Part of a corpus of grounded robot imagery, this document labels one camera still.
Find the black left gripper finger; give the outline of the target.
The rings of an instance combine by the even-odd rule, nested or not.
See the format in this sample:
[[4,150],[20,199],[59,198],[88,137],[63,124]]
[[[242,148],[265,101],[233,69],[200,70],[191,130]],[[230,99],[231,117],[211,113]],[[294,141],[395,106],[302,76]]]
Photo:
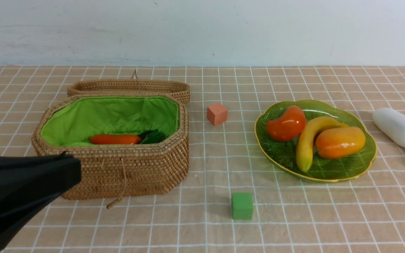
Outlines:
[[72,154],[0,156],[0,251],[43,208],[81,182]]

